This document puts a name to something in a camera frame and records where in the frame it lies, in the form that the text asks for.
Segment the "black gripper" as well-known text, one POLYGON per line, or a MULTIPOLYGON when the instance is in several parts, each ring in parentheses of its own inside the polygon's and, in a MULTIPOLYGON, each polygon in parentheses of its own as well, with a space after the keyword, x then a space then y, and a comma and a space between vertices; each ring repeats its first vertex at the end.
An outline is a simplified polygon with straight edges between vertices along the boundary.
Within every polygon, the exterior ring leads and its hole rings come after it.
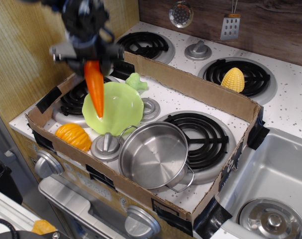
POLYGON ((102 74, 109 75, 115 62, 124 60, 123 48, 114 42, 105 26, 109 14, 101 0, 50 0, 61 14, 66 41, 50 47, 53 60, 64 61, 78 75, 87 61, 99 61, 102 74))

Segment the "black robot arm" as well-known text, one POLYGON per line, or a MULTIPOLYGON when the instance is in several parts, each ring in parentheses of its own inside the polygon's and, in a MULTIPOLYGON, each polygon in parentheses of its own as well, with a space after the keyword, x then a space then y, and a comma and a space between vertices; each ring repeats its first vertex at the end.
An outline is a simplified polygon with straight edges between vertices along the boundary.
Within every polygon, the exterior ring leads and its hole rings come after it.
POLYGON ((66 41, 50 47, 54 61, 64 61, 78 75, 84 66, 98 61, 103 75, 112 72, 114 63, 124 60, 123 48, 107 27, 109 13, 101 0, 41 0, 61 15, 66 41))

